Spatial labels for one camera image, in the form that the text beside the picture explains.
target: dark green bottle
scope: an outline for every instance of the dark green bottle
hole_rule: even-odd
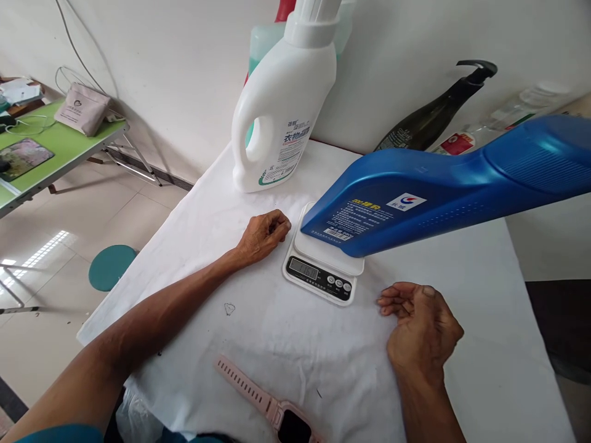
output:
[[[497,66],[485,60],[461,60],[456,66],[478,69],[460,78],[434,101],[416,110],[398,123],[374,151],[391,148],[424,151],[443,133],[460,107],[484,86],[484,80],[497,73]]]

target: blue bottle label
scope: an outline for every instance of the blue bottle label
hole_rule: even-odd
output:
[[[409,193],[384,204],[352,199],[336,208],[326,221],[315,223],[309,233],[329,243],[340,245],[378,228],[389,220],[402,217],[398,211],[406,212],[426,201]]]

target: sleeve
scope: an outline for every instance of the sleeve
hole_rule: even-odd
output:
[[[89,425],[64,425],[35,432],[17,443],[102,443],[103,434]]]

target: pink watch strap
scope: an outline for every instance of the pink watch strap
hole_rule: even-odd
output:
[[[215,368],[273,424],[277,412],[277,400],[259,388],[223,355],[217,358]]]

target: teal stool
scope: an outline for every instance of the teal stool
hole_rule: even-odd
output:
[[[94,289],[109,292],[123,276],[137,253],[125,245],[103,249],[94,258],[88,270],[88,280]]]

